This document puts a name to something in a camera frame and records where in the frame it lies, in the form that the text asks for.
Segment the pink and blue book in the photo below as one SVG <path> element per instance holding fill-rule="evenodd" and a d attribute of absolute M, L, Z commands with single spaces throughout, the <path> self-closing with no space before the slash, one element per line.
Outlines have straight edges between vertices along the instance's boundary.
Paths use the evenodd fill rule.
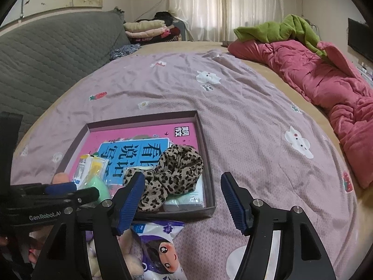
<path fill-rule="evenodd" d="M 133 128 L 89 130 L 73 153 L 65 172 L 73 175 L 82 155 L 108 159 L 103 180 L 109 185 L 123 183 L 126 168 L 155 166 L 160 155 L 172 144 L 191 145 L 198 149 L 197 129 L 193 122 L 147 125 Z"/>

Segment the beige plush bunny pink bow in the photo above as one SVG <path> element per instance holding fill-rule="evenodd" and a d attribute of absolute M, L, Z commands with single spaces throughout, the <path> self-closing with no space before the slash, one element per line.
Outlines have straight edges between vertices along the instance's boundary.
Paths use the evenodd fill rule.
<path fill-rule="evenodd" d="M 132 279 L 144 279 L 144 268 L 141 261 L 131 254 L 133 245 L 133 234 L 131 229 L 127 229 L 118 238 L 118 243 Z"/>

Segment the pink crumpled comforter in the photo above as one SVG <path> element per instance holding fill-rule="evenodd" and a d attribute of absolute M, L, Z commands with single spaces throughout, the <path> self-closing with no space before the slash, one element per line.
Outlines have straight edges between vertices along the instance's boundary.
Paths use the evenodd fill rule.
<path fill-rule="evenodd" d="M 321 42 L 332 62 L 295 40 L 234 41 L 228 51 L 242 60 L 267 65 L 283 81 L 318 106 L 343 147 L 362 188 L 372 185 L 372 88 L 330 42 Z"/>

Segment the leopard print scrunchie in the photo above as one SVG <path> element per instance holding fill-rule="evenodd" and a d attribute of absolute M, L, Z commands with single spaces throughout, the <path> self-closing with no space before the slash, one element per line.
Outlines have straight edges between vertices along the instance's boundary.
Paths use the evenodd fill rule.
<path fill-rule="evenodd" d="M 203 169 L 203 159 L 194 147 L 172 145 L 161 154 L 154 175 L 145 176 L 145 190 L 138 211 L 157 211 L 168 196 L 194 191 Z M 123 178 L 123 185 L 126 186 L 130 180 Z"/>

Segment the peach makeup sponge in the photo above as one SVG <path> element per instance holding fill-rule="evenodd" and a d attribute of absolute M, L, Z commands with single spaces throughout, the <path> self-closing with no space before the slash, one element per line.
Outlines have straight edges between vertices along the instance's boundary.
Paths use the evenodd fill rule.
<path fill-rule="evenodd" d="M 69 176 L 66 173 L 57 173 L 52 179 L 52 184 L 69 183 Z"/>

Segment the black television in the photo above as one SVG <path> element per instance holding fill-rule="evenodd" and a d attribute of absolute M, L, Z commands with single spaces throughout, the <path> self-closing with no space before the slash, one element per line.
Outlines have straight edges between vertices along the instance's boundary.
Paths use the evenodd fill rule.
<path fill-rule="evenodd" d="M 348 19 L 348 45 L 365 59 L 373 62 L 373 35 L 366 24 Z"/>

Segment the stack of folded clothes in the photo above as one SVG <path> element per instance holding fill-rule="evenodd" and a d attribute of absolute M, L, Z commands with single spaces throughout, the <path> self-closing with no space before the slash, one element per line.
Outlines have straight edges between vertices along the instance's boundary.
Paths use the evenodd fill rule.
<path fill-rule="evenodd" d="M 183 27 L 167 11 L 157 12 L 152 19 L 139 19 L 123 24 L 131 44 L 141 46 L 159 42 L 178 42 L 183 40 Z"/>

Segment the green floral tissue pack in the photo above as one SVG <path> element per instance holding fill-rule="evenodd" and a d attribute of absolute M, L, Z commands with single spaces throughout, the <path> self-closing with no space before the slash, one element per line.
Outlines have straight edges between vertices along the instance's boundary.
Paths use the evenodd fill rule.
<path fill-rule="evenodd" d="M 183 195 L 170 195 L 162 207 L 165 212 L 203 209 L 205 207 L 205 196 L 202 175 L 200 175 L 194 191 Z"/>
<path fill-rule="evenodd" d="M 138 166 L 134 168 L 126 168 L 124 179 L 130 179 L 136 172 L 144 174 L 144 176 L 154 175 L 154 166 Z"/>

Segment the purple patterned bed quilt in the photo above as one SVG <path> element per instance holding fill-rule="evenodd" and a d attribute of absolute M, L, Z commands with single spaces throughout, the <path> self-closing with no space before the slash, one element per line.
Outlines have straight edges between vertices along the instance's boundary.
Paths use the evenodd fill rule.
<path fill-rule="evenodd" d="M 214 215 L 187 224 L 175 240 L 188 279 L 227 279 L 229 255 L 247 238 L 235 228 L 220 188 L 229 171 L 269 205 L 302 207 L 338 279 L 350 276 L 357 245 L 357 199 L 347 166 L 323 130 L 264 77 L 217 51 L 128 56 L 112 61 L 65 94 L 32 130 L 13 160 L 14 184 L 49 183 L 87 123 L 196 111 L 216 193 Z"/>

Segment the white sheer curtain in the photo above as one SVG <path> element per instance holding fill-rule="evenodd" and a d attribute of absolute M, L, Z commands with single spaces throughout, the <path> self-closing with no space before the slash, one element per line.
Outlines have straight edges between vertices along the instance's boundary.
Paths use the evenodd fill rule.
<path fill-rule="evenodd" d="M 233 30 L 281 21 L 284 0 L 169 0 L 169 12 L 193 41 L 233 41 Z"/>

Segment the dark shallow cardboard box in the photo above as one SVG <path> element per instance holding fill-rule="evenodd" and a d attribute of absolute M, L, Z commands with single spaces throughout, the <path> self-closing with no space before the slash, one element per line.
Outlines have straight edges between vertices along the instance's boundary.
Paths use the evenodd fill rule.
<path fill-rule="evenodd" d="M 212 217 L 216 197 L 207 145 L 199 115 L 196 111 L 167 112 L 110 119 L 89 123 L 79 134 L 62 158 L 57 171 L 73 177 L 81 156 L 98 155 L 107 159 L 104 181 L 111 192 L 123 183 L 127 168 L 151 168 L 160 155 L 172 144 L 194 147 L 202 157 L 204 168 L 199 186 L 203 188 L 201 200 L 177 204 L 169 200 L 166 208 L 158 212 L 139 212 L 138 219 L 197 220 Z"/>

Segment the yellow white wipes pack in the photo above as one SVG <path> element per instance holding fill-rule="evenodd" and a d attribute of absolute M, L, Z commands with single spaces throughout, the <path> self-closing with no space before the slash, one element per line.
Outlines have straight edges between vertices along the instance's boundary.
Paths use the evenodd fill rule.
<path fill-rule="evenodd" d="M 109 160 L 95 155 L 85 154 L 79 158 L 73 175 L 77 189 L 82 189 L 94 179 L 103 179 Z"/>

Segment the cartoon girl wipes pack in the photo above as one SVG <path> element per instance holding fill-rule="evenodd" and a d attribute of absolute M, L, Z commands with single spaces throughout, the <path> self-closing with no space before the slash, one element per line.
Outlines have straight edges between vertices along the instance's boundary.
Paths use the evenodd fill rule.
<path fill-rule="evenodd" d="M 132 223 L 131 229 L 142 248 L 144 279 L 187 279 L 173 241 L 184 226 L 185 223 L 173 220 Z"/>

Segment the blue patterned cloth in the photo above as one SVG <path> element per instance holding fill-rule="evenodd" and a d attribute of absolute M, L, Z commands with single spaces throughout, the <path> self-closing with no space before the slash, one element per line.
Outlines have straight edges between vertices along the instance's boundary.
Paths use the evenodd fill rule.
<path fill-rule="evenodd" d="M 113 61 L 113 60 L 117 60 L 118 58 L 131 55 L 137 52 L 140 48 L 141 48 L 140 44 L 124 45 L 118 49 L 113 50 L 110 53 L 110 60 Z"/>

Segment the green blanket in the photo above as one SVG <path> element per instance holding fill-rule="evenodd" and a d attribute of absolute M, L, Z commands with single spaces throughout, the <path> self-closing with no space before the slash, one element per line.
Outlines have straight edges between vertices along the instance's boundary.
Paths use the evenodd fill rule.
<path fill-rule="evenodd" d="M 267 44 L 297 40 L 322 59 L 328 58 L 327 53 L 317 47 L 321 41 L 319 36 L 305 19 L 295 14 L 287 15 L 281 23 L 267 21 L 253 27 L 238 27 L 234 29 L 234 33 L 241 42 L 256 40 Z"/>

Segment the green makeup sponge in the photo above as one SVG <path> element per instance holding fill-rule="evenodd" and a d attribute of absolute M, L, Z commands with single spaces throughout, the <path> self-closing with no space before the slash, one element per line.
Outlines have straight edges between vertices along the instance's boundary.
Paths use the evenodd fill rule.
<path fill-rule="evenodd" d="M 102 181 L 102 179 L 100 179 L 98 175 L 87 175 L 85 179 L 81 182 L 80 186 L 78 187 L 78 190 L 83 190 L 92 187 L 98 190 L 99 197 L 97 200 L 89 204 L 91 207 L 99 205 L 102 201 L 111 200 L 111 194 L 107 185 L 104 183 L 104 181 Z"/>

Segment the cream plush bunny purple bow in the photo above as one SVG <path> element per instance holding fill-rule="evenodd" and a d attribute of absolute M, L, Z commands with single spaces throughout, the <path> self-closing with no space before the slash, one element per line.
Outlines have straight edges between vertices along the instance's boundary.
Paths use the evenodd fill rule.
<path fill-rule="evenodd" d="M 99 264 L 98 264 L 97 254 L 95 250 L 93 232 L 85 231 L 85 237 L 86 237 L 86 242 L 87 242 L 87 255 L 88 255 L 92 279 L 102 279 Z"/>

